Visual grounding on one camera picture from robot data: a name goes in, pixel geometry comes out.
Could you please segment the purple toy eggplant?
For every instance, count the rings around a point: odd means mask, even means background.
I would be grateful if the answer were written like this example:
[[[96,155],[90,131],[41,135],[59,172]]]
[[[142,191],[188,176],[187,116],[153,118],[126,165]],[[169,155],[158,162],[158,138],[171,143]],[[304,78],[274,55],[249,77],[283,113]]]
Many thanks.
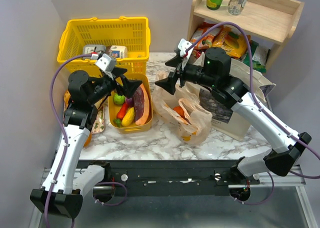
[[[134,106],[134,101],[133,101],[132,97],[131,98],[125,98],[125,103],[129,108]]]

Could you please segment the orange toy pumpkin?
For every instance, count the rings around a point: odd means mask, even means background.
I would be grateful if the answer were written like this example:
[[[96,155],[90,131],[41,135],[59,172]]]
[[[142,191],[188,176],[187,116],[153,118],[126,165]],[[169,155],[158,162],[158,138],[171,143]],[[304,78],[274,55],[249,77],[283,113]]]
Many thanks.
[[[183,110],[183,108],[181,106],[175,106],[173,108],[173,110],[179,115],[181,116],[183,119],[185,118],[185,112]]]

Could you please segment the banana print plastic bag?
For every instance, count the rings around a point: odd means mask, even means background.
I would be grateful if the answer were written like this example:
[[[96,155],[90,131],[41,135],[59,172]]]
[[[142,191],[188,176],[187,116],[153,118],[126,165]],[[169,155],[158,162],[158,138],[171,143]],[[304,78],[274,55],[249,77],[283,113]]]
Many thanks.
[[[187,144],[199,145],[207,139],[211,131],[212,114],[200,105],[199,97],[190,84],[191,82],[186,82],[183,87],[176,84],[174,95],[156,85],[151,98],[153,110],[178,138]],[[177,106],[182,107],[185,118],[173,110]]]

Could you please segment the beige canvas tote bag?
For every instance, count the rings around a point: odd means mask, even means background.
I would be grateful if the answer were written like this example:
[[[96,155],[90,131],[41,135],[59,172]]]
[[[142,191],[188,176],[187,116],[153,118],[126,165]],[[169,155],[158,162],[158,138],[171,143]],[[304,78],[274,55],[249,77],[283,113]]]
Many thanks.
[[[266,106],[266,97],[276,87],[259,71],[253,71],[253,91],[262,106]],[[227,108],[218,102],[211,92],[198,84],[191,83],[192,91],[198,96],[200,105],[212,114],[211,124],[214,129],[242,141],[249,129],[254,124],[262,124],[258,121],[259,109],[254,108],[252,95],[247,93],[242,97],[243,102],[236,103],[232,108]]]

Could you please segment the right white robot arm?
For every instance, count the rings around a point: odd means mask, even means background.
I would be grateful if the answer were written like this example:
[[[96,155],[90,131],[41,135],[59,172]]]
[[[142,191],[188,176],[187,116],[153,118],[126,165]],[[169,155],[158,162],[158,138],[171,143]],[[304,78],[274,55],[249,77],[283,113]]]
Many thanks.
[[[286,126],[268,108],[257,100],[241,79],[230,74],[232,59],[222,48],[212,47],[204,54],[203,66],[186,64],[176,55],[165,65],[175,71],[155,82],[174,95],[176,83],[186,82],[210,89],[213,98],[246,119],[269,142],[271,149],[251,157],[241,157],[230,169],[230,176],[243,180],[254,174],[272,172],[285,177],[300,158],[311,136],[298,133]]]

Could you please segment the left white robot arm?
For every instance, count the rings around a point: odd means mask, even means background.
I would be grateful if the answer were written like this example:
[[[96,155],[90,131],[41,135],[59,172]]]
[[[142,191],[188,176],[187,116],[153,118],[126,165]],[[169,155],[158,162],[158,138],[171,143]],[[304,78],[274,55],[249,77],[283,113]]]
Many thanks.
[[[81,151],[93,129],[98,109],[96,103],[113,91],[130,98],[142,84],[127,79],[125,68],[115,67],[110,75],[91,77],[84,70],[76,70],[68,77],[71,101],[64,112],[62,137],[58,150],[41,188],[33,189],[30,200],[47,218],[57,215],[75,219],[80,213],[84,196],[94,186],[108,179],[108,163],[91,164],[78,178],[75,171]]]

